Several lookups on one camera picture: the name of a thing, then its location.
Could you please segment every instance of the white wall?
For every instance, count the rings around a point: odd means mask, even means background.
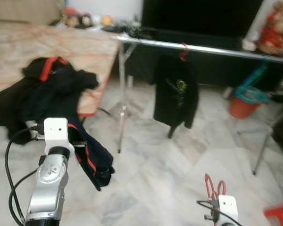
[[[113,19],[141,18],[142,0],[68,0],[69,6],[91,15],[110,15]]]
[[[264,23],[266,21],[267,15],[270,13],[270,11],[273,8],[273,4],[276,2],[276,0],[264,0],[259,12],[257,13],[256,18],[254,19],[253,24],[251,25],[249,32],[247,33],[246,37],[251,38],[253,37],[254,33],[258,32],[260,33],[262,27],[264,26]]]

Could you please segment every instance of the television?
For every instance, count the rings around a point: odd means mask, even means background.
[[[144,0],[142,27],[243,38],[263,0]]]

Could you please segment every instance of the red stool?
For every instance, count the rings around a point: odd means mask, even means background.
[[[267,209],[263,213],[266,218],[278,218],[280,225],[283,226],[283,205]]]

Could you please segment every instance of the orange bucket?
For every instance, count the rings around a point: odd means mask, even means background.
[[[243,100],[233,97],[230,105],[230,114],[237,119],[249,117],[261,103],[249,104]]]

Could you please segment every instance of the black cable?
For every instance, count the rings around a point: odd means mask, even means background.
[[[210,209],[211,211],[220,213],[220,214],[222,214],[223,216],[225,216],[225,217],[229,218],[230,220],[232,220],[236,225],[242,226],[241,224],[239,224],[236,220],[234,220],[233,218],[231,218],[231,217],[228,216],[227,214],[225,214],[225,213],[223,213],[223,212],[221,212],[221,211],[219,211],[219,210],[216,210],[216,209],[214,209],[214,208],[212,208],[212,207],[210,207],[210,206],[207,206],[207,205],[205,205],[205,204],[202,204],[202,202],[207,203],[208,201],[200,201],[200,200],[196,201],[196,203],[199,204],[200,206],[203,206],[203,207],[205,207],[205,208],[208,208],[208,209]]]
[[[27,132],[27,131],[30,131],[30,130],[33,130],[33,128],[25,128],[25,129],[22,129],[20,131],[18,131],[17,133],[15,133],[11,139],[9,140],[9,143],[6,147],[6,151],[5,151],[5,159],[4,159],[4,165],[5,165],[5,171],[6,171],[6,174],[8,176],[8,182],[9,182],[9,185],[10,185],[10,189],[13,190],[14,189],[14,183],[13,183],[13,180],[11,178],[11,174],[10,174],[10,171],[9,171],[9,167],[8,167],[8,153],[9,153],[9,149],[10,149],[10,146],[12,145],[13,143],[13,140],[19,136],[20,134],[24,133],[24,132]],[[15,204],[16,204],[16,208],[17,208],[17,211],[18,211],[18,214],[20,216],[20,220],[24,223],[25,219],[24,219],[24,216],[23,216],[23,213],[21,211],[21,207],[20,207],[20,204],[19,204],[19,200],[18,200],[18,197],[17,197],[17,194],[16,192],[13,193],[13,196],[14,196],[14,199],[15,199]]]
[[[12,199],[13,199],[13,195],[16,194],[16,188],[28,177],[30,177],[32,174],[34,174],[35,172],[37,172],[38,168],[35,169],[34,171],[30,172],[29,174],[27,174],[26,176],[22,177],[14,186],[14,188],[11,190],[11,192],[9,193],[9,197],[8,197],[8,207],[9,207],[9,211],[11,216],[13,217],[13,219],[16,221],[16,223],[19,226],[23,226],[23,224],[20,222],[20,220],[18,219],[18,217],[16,216],[15,212],[14,212],[14,208],[12,205]]]

